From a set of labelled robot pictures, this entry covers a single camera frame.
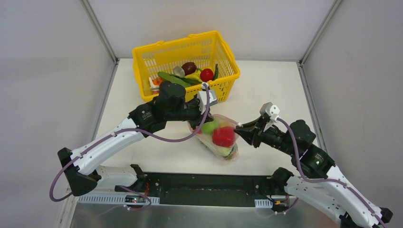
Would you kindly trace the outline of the red bell pepper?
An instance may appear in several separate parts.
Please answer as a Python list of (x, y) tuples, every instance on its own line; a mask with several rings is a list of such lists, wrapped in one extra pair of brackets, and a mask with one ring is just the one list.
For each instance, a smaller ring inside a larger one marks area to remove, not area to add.
[(221, 147), (231, 147), (235, 143), (235, 132), (231, 126), (216, 129), (211, 135), (212, 142)]

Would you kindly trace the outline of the white radish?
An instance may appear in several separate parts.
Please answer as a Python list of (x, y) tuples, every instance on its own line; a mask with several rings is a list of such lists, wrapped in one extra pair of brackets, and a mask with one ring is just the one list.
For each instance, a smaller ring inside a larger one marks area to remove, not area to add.
[(235, 143), (231, 147), (221, 147), (207, 141), (203, 143), (205, 147), (216, 157), (224, 160), (231, 160), (238, 154), (238, 145)]

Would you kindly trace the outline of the yellow banana bunch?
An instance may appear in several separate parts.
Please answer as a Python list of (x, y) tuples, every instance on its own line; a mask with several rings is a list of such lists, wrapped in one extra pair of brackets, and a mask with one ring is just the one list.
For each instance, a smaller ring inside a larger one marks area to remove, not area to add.
[(185, 78), (191, 79), (191, 80), (196, 80), (198, 82), (202, 82), (202, 80), (200, 78), (200, 75), (198, 73), (196, 73), (196, 72), (192, 73), (192, 74), (189, 74), (189, 75), (186, 75)]

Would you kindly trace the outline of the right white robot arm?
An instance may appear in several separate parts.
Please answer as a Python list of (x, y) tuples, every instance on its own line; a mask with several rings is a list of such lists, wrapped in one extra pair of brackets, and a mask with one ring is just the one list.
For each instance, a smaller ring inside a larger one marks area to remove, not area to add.
[(278, 168), (271, 176), (270, 190), (297, 197), (331, 218), (342, 228), (385, 227), (393, 217), (388, 208), (378, 207), (366, 199), (345, 177), (335, 161), (313, 144), (316, 135), (303, 120), (286, 125), (284, 133), (275, 125), (265, 129), (268, 121), (257, 120), (236, 126), (234, 132), (248, 144), (269, 145), (291, 157), (300, 173)]

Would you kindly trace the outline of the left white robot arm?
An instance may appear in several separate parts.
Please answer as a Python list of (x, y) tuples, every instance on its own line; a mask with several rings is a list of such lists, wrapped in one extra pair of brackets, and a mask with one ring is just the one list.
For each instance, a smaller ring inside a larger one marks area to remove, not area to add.
[[(183, 142), (196, 135), (210, 114), (210, 106), (217, 103), (217, 96), (208, 83), (190, 101), (185, 100), (185, 88), (175, 83), (164, 83), (159, 95), (152, 101), (137, 106), (114, 129), (80, 148), (58, 151), (62, 170), (51, 184), (53, 189), (64, 174), (71, 195), (82, 196), (96, 188), (117, 187), (122, 191), (140, 192), (145, 179), (138, 165), (107, 167), (102, 163), (127, 146), (148, 136), (165, 142)], [(188, 122), (193, 133), (181, 139), (167, 139), (155, 135), (167, 122)]]

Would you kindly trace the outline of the green apple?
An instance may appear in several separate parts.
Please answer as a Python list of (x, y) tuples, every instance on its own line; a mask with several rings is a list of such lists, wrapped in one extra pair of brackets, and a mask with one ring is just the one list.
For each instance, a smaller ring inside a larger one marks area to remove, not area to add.
[(218, 120), (213, 120), (211, 122), (206, 122), (201, 128), (203, 134), (211, 135), (216, 129), (219, 128), (220, 122)]

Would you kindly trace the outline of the clear zip top bag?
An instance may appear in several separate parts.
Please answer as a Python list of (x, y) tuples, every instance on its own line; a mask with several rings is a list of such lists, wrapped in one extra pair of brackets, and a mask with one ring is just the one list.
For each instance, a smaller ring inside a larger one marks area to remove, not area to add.
[(238, 156), (237, 122), (220, 114), (209, 114), (195, 137), (217, 158), (231, 161)]

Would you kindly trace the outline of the yellow plastic basket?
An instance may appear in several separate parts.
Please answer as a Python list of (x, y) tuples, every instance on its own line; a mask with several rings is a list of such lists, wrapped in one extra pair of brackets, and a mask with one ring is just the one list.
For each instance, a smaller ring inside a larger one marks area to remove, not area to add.
[(146, 102), (159, 95), (162, 81), (182, 85), (187, 101), (206, 82), (223, 102), (240, 76), (230, 46), (216, 30), (136, 47), (132, 54), (134, 76)]

